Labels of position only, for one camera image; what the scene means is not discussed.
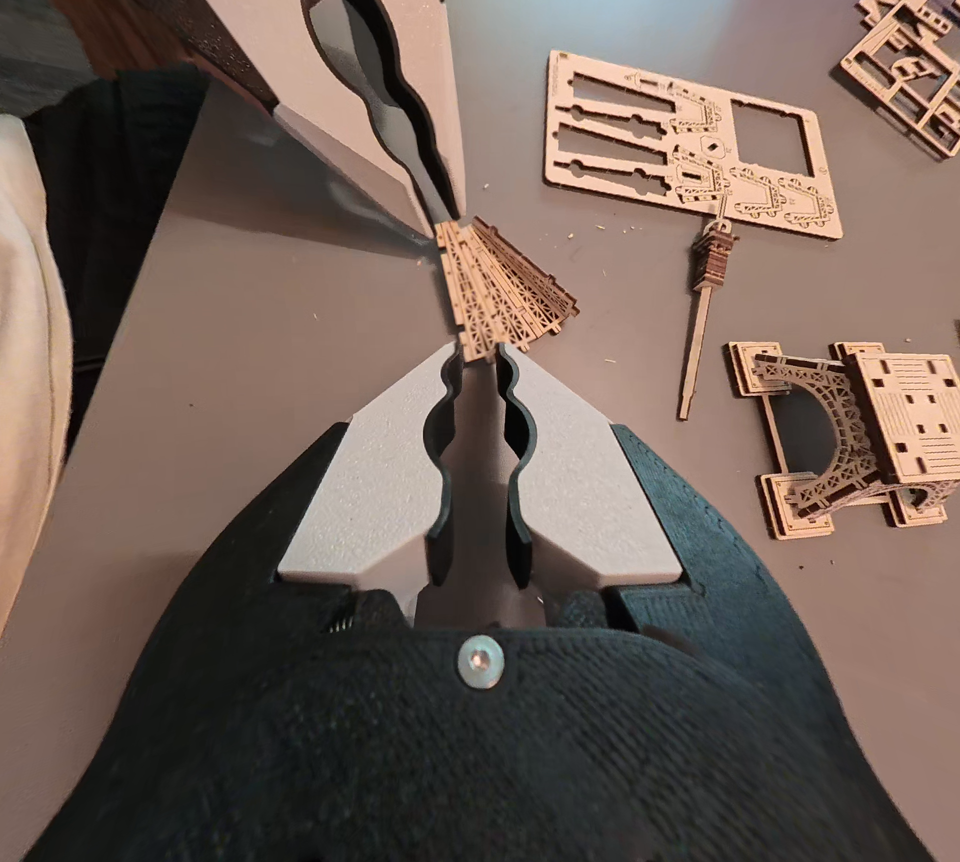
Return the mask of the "wooden tower spire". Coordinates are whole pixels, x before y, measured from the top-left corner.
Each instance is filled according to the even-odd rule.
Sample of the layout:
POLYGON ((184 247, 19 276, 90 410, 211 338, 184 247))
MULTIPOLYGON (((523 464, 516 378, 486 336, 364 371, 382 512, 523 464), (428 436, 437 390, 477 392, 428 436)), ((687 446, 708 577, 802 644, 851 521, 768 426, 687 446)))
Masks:
POLYGON ((725 283, 727 266, 737 240, 733 224, 726 218, 718 218, 703 227, 691 248, 691 311, 677 413, 681 422, 690 418, 712 300, 725 283))

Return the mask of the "emptied wooden parts frame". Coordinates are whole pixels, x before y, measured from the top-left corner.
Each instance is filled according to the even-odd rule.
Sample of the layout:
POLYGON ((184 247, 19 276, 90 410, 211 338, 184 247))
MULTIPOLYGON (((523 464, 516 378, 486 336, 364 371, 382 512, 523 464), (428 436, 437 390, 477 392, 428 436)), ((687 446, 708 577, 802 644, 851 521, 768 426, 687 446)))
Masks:
POLYGON ((859 0, 848 77, 937 159, 959 151, 959 0, 859 0))

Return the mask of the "black pants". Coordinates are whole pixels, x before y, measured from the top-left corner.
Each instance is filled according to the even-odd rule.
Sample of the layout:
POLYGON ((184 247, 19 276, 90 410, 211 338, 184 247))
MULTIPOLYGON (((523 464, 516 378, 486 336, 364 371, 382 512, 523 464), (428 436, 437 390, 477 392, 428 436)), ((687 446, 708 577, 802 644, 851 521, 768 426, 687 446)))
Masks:
POLYGON ((97 79, 24 118, 73 334, 70 452, 181 166, 210 77, 192 64, 97 79))

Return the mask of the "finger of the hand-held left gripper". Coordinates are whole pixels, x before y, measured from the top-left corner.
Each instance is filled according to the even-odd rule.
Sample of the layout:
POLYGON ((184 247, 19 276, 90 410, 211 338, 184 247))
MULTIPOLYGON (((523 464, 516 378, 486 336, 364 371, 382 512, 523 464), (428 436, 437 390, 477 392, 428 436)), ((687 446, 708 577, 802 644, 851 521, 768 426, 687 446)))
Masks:
POLYGON ((330 66, 304 0, 205 0, 276 97, 273 119, 397 223, 431 235, 408 170, 381 143, 365 100, 330 66))
POLYGON ((344 0, 366 24, 387 94, 408 116, 445 208, 466 212, 466 170, 446 0, 344 0))

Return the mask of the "wooden tower base model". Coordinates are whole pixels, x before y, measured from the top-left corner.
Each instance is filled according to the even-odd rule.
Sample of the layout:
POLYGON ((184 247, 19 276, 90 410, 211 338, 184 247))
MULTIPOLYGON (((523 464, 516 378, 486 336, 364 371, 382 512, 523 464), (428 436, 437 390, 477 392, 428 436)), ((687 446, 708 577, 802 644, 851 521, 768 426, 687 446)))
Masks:
POLYGON ((738 397, 762 409, 774 471, 757 478, 772 538, 834 532, 834 516, 879 506, 888 524, 944 523, 959 486, 959 383, 946 354, 835 342, 827 357, 777 342, 727 347, 738 397))

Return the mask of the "cream printed shirt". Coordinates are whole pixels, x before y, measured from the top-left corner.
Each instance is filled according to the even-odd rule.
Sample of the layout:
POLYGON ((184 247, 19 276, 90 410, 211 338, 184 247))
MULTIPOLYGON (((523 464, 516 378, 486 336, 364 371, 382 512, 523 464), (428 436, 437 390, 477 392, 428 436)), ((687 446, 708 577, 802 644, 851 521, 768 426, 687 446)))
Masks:
POLYGON ((1 627, 66 458, 73 335, 24 122, 1 116, 1 627))

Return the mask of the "narrow wooden lattice panel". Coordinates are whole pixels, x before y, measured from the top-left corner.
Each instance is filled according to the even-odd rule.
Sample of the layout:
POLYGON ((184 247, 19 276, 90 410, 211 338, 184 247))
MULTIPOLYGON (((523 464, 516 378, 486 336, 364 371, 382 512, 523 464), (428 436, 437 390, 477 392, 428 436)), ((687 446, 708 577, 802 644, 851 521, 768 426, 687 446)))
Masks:
POLYGON ((440 222, 435 238, 463 359, 493 363, 498 344, 510 341, 503 271, 472 225, 440 222))

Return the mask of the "wooden lattice tower section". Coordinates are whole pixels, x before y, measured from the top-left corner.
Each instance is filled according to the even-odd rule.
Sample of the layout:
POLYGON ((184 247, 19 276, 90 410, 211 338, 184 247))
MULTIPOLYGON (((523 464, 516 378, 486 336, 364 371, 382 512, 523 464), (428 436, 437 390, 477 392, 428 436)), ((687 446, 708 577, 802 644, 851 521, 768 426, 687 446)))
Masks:
POLYGON ((576 299, 536 265, 498 228, 475 216, 471 222, 475 274, 493 317, 496 341, 521 352, 546 334, 557 335, 579 313, 576 299))

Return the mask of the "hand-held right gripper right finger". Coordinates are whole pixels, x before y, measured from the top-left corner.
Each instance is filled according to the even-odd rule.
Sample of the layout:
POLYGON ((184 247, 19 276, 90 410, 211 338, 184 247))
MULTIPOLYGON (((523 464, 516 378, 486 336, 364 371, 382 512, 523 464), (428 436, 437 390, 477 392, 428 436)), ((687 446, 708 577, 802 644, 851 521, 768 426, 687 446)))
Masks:
POLYGON ((510 573, 558 623, 579 593, 677 583, 683 567, 610 420, 517 347, 500 343, 504 438, 516 457, 510 573))

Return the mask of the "wooden punch-out parts sheet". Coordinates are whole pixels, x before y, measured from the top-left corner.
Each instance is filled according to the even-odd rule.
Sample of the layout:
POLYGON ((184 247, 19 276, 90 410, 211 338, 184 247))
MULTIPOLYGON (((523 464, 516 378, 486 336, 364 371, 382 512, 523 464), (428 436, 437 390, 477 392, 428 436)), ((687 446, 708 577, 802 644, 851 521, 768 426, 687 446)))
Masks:
POLYGON ((547 184, 839 240, 817 114, 774 100, 552 49, 546 73, 547 184), (735 109, 797 125, 807 168, 744 157, 735 109))

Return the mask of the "grey desk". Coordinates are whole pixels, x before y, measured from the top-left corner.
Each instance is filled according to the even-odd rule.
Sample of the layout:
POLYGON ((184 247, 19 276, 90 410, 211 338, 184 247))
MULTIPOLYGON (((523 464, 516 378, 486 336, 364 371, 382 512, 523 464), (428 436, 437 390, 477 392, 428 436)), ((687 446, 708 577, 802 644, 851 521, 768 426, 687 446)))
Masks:
MULTIPOLYGON (((626 424, 762 557, 870 763, 937 860, 958 860, 958 498, 947 523, 845 510, 769 538, 762 410, 724 346, 834 341, 958 362, 958 160, 834 78, 858 0, 447 0, 470 215, 580 314, 531 357, 626 424), (745 226, 676 420, 698 218, 544 183, 551 49, 819 116, 844 237, 745 226)), ((210 88, 2 638, 2 860, 87 769, 201 553, 331 424, 452 338, 436 256, 343 209, 304 149, 210 88)))

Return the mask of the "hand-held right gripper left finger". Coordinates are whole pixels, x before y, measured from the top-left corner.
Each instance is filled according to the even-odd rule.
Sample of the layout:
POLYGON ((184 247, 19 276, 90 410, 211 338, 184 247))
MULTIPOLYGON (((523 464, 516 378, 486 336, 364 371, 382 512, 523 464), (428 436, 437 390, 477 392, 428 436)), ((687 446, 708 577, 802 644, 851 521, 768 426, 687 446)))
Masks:
POLYGON ((409 625, 452 564, 460 346, 447 343, 355 413, 278 565, 284 581, 390 592, 409 625))

